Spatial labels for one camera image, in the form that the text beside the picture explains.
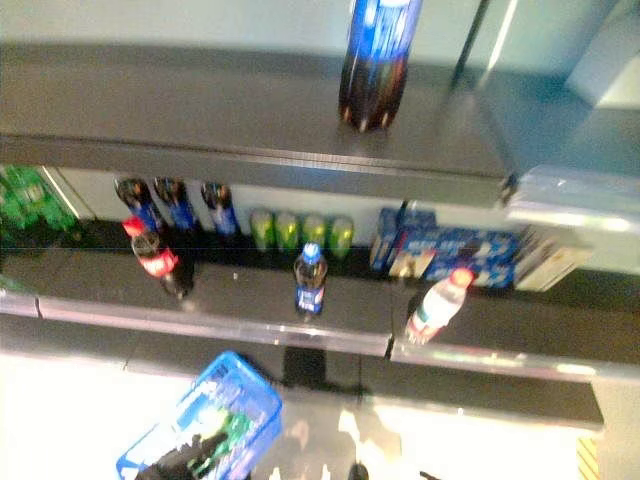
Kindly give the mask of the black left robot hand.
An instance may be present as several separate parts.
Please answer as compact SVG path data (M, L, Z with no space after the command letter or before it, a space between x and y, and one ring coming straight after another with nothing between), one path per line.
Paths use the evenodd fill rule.
M228 439L225 432L207 438L196 434L190 444L183 444L167 452L155 463L140 472L137 479L201 479L215 463L218 446Z

